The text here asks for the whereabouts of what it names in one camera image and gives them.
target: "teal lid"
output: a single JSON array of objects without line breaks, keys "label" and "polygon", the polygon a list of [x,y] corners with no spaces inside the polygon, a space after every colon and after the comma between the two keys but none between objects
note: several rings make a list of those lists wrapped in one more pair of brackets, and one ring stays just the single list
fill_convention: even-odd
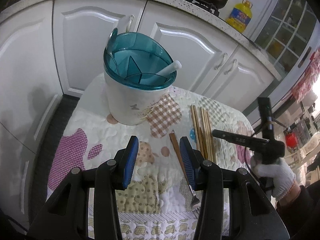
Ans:
[{"label": "teal lid", "polygon": [[117,35],[113,30],[103,52],[104,69],[115,81],[140,90],[160,90],[177,77],[157,75],[173,62],[167,51],[152,38],[135,32]]}]

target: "countertop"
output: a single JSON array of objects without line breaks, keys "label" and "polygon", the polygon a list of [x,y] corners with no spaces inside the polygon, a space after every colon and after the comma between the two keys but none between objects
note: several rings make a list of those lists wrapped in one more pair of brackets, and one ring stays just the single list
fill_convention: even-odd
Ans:
[{"label": "countertop", "polygon": [[[45,0],[21,0],[12,6],[6,8],[0,13],[0,24],[13,14]],[[225,34],[229,35],[232,39],[237,41],[248,51],[250,51],[278,80],[281,80],[280,74],[274,68],[274,66],[268,61],[268,59],[262,54],[258,47],[252,44],[252,41],[249,41],[245,36],[236,31],[233,27],[228,25],[222,19],[212,15],[206,10],[190,3],[185,0],[153,0],[157,1],[177,9],[183,10],[189,14],[192,14],[195,17],[198,17],[211,25],[215,26],[219,30],[223,31]]]}]

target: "fork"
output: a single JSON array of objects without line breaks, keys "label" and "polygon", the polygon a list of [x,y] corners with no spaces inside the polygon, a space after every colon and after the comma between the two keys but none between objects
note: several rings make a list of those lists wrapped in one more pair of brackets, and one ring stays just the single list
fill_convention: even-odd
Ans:
[{"label": "fork", "polygon": [[181,153],[180,153],[180,149],[179,149],[179,144],[178,144],[177,137],[176,137],[174,131],[172,131],[172,133],[169,134],[169,137],[170,137],[170,140],[171,140],[171,142],[172,142],[174,151],[176,152],[176,155],[177,155],[177,157],[178,157],[178,160],[179,160],[180,166],[181,166],[181,168],[182,168],[184,177],[186,178],[187,183],[188,183],[189,188],[190,188],[191,193],[192,193],[192,200],[191,200],[191,205],[190,205],[190,206],[191,206],[191,210],[192,210],[193,214],[196,216],[196,218],[198,218],[198,216],[199,216],[199,208],[200,208],[201,202],[200,202],[200,200],[197,198],[195,191],[193,190],[193,188],[190,186],[190,184],[189,184],[189,182],[188,182],[188,178],[187,178],[187,175],[186,175],[186,171],[185,171],[185,169],[184,169],[183,161],[182,161],[182,158],[181,158]]},{"label": "fork", "polygon": [[191,193],[192,193],[192,200],[191,200],[191,205],[190,205],[191,206],[191,210],[192,210],[193,214],[196,216],[196,218],[198,218],[198,216],[199,216],[199,208],[200,208],[201,202],[200,202],[200,199],[197,198],[196,193],[192,189],[190,184],[189,184],[189,188],[190,188]]}]

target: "yellow bottle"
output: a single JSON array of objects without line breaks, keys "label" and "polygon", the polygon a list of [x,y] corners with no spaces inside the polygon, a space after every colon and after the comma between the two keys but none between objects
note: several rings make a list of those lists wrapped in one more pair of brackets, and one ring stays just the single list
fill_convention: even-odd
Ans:
[{"label": "yellow bottle", "polygon": [[234,27],[238,32],[242,33],[252,18],[251,12],[252,3],[248,0],[242,0],[242,3],[237,3],[226,22]]}]

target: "chopsticks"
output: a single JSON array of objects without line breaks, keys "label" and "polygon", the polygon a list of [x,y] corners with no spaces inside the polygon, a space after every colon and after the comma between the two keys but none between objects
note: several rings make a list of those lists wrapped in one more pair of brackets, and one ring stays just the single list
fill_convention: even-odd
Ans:
[{"label": "chopsticks", "polygon": [[196,125],[196,117],[195,117],[194,109],[193,109],[192,106],[190,108],[191,108],[191,117],[192,117],[192,122],[193,122],[193,128],[195,130],[197,150],[200,151],[200,140],[199,140],[199,137],[201,137],[201,135],[200,135],[200,133],[198,133],[199,122],[198,122],[198,125]]},{"label": "chopsticks", "polygon": [[170,133],[169,136],[170,136],[170,140],[171,140],[171,142],[172,142],[174,151],[176,152],[176,155],[177,155],[177,157],[178,157],[178,160],[179,160],[180,166],[181,166],[181,168],[182,168],[184,177],[186,178],[186,180],[187,180],[187,182],[188,182],[188,178],[187,178],[186,171],[185,171],[185,169],[184,169],[184,165],[183,165],[183,161],[182,161],[182,157],[181,157],[181,153],[180,153],[180,148],[179,148],[179,143],[178,143],[178,141],[177,141],[177,137],[176,137],[176,135],[175,135],[174,132]]},{"label": "chopsticks", "polygon": [[202,130],[199,126],[199,120],[195,105],[191,106],[191,116],[196,135],[197,150],[201,151],[201,154],[205,159],[216,163],[208,111],[200,107],[200,116],[203,128]]}]

